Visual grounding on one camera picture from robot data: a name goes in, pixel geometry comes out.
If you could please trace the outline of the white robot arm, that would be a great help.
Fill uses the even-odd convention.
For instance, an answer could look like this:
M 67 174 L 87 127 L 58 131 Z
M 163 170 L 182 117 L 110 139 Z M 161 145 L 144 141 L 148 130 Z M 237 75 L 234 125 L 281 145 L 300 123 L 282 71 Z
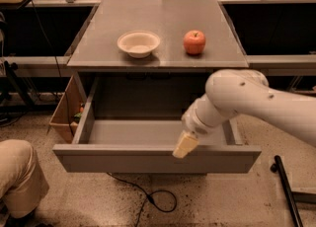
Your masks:
M 173 151 L 184 158 L 225 121 L 246 114 L 316 146 L 316 98 L 275 90 L 256 70 L 223 69 L 212 73 L 205 93 L 182 116 L 183 132 Z

